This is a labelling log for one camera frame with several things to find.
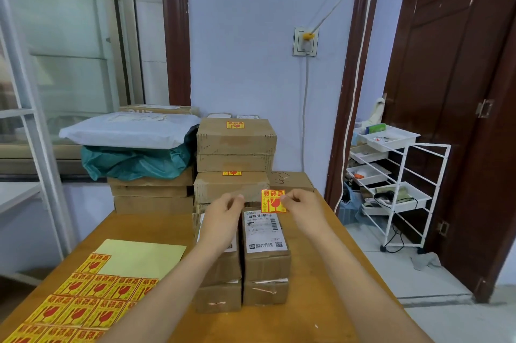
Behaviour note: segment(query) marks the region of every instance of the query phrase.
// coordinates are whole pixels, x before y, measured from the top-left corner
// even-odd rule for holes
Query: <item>gray cloth on floor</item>
[[[439,256],[437,256],[435,252],[425,253],[424,255],[413,255],[410,259],[412,260],[414,269],[418,271],[422,271],[426,266],[431,268],[442,267]]]

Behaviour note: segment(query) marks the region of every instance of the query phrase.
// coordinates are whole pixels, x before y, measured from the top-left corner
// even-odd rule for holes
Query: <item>white tile floor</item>
[[[351,224],[346,229],[400,302],[410,304],[407,313],[435,343],[516,343],[516,304],[443,305],[469,299],[471,292],[444,267],[415,270],[410,260],[415,248],[380,252],[383,235],[376,227]],[[393,242],[399,242],[399,236]]]

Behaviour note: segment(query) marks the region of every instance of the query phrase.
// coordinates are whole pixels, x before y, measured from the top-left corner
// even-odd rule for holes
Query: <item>electrical outlet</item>
[[[293,48],[292,56],[309,56],[317,55],[317,41],[319,39],[319,29],[314,32],[314,38],[303,40],[303,33],[310,33],[311,29],[305,27],[295,27],[293,31]]]

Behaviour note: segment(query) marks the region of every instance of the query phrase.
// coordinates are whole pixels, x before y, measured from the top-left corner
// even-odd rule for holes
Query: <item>yellow plug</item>
[[[303,33],[303,40],[309,41],[315,37],[313,33]]]

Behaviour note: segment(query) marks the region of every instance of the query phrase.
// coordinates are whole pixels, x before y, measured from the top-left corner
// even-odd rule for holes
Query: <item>teal plastic bag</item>
[[[100,177],[125,181],[141,177],[171,180],[189,166],[196,148],[196,132],[190,132],[182,145],[171,150],[83,146],[81,162],[94,181]]]

